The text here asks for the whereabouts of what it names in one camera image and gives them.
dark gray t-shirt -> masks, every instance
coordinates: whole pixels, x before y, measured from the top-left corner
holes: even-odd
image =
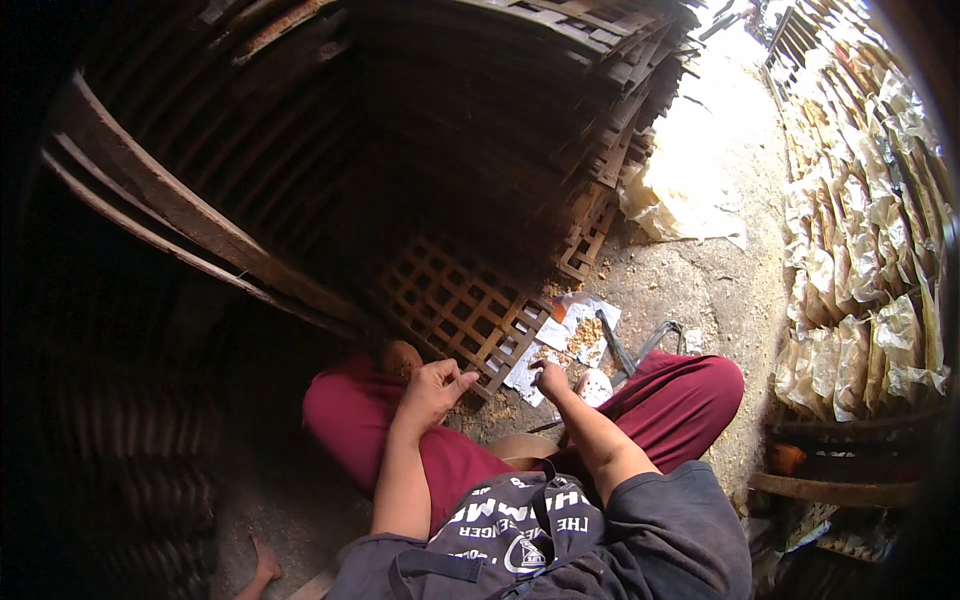
[[[388,574],[412,548],[483,564],[475,582],[408,574],[402,581],[414,598],[498,597],[554,556],[579,558],[530,580],[524,599],[749,597],[747,541],[706,463],[631,477],[613,491],[606,512],[588,502],[580,482],[559,475],[545,494],[552,539],[532,508],[544,479],[507,473],[478,485],[429,542],[392,534],[355,541],[342,552],[327,597],[394,598]]]

red object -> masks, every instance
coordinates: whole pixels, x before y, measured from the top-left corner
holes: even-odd
[[[303,399],[303,426],[368,497],[373,496],[387,431],[404,386],[399,377],[374,372],[371,358],[358,355],[314,377]],[[732,361],[653,350],[598,410],[668,473],[707,451],[733,419],[742,397],[743,376]],[[430,487],[431,534],[467,490],[513,471],[470,438],[440,426],[423,436],[420,455]],[[557,472],[579,477],[590,486],[575,447],[550,460]]]

wooden lattice panel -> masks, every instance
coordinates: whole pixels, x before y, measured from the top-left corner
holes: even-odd
[[[422,347],[480,372],[473,391],[484,398],[503,383],[551,310],[452,244],[422,236],[389,262],[379,286],[391,316]]]
[[[564,240],[564,251],[556,258],[557,268],[577,281],[586,279],[594,267],[617,210],[609,190],[597,192],[598,187],[592,183],[577,201],[577,204],[584,200],[589,202],[588,209],[570,230],[570,235]]]

